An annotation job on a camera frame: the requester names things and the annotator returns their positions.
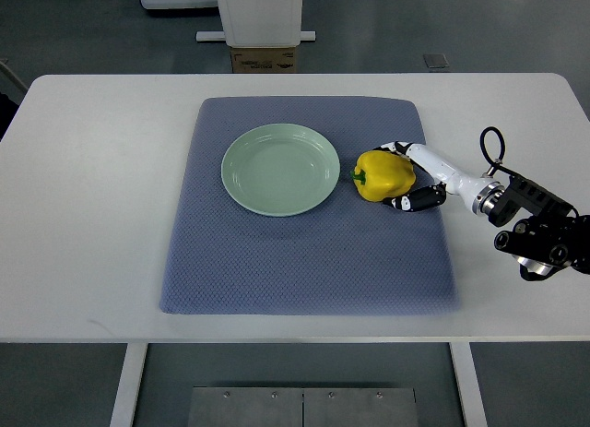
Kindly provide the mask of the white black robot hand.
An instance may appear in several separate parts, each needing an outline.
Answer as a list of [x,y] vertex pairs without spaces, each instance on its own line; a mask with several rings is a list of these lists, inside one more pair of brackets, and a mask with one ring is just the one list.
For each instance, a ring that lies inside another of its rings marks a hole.
[[452,195],[459,196],[466,209],[474,214],[489,215],[504,193],[505,187],[488,174],[476,177],[464,172],[424,144],[395,141],[377,149],[406,158],[434,181],[433,185],[383,200],[384,204],[397,210],[418,212],[436,208]]

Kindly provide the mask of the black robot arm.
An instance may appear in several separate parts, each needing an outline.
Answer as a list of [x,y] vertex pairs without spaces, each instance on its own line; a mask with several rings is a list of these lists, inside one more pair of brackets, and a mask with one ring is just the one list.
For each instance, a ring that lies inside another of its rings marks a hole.
[[496,172],[504,172],[509,183],[478,195],[477,211],[498,228],[508,224],[522,209],[530,213],[510,231],[496,235],[495,249],[518,262],[520,276],[526,281],[545,280],[568,267],[587,275],[589,217],[539,184],[504,167],[505,141],[498,128],[485,128],[479,145],[490,165],[485,175],[491,178]]

